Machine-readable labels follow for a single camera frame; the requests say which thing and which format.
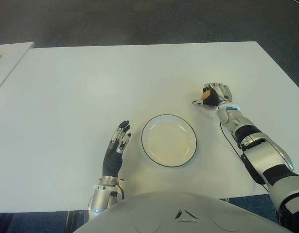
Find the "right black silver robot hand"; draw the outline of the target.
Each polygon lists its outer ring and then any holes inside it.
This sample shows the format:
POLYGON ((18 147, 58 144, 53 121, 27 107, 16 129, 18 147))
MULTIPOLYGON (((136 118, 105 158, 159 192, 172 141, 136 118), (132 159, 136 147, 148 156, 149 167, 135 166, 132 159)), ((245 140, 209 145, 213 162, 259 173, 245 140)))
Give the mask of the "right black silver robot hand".
POLYGON ((201 99, 192 102, 195 106, 205 106, 216 109, 222 104, 232 103, 232 94, 227 85, 222 83, 207 83, 201 93, 201 99))

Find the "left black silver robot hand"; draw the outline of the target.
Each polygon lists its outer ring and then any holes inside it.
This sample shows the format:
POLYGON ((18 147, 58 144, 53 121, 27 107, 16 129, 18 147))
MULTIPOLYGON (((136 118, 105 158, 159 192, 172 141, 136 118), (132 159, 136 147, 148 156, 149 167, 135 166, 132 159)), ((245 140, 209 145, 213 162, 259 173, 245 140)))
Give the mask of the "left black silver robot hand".
POLYGON ((131 133, 127 133, 129 129, 129 120, 125 120, 116 128, 112 135, 103 160, 103 176, 118 177, 123 163, 123 152, 131 137, 131 133))

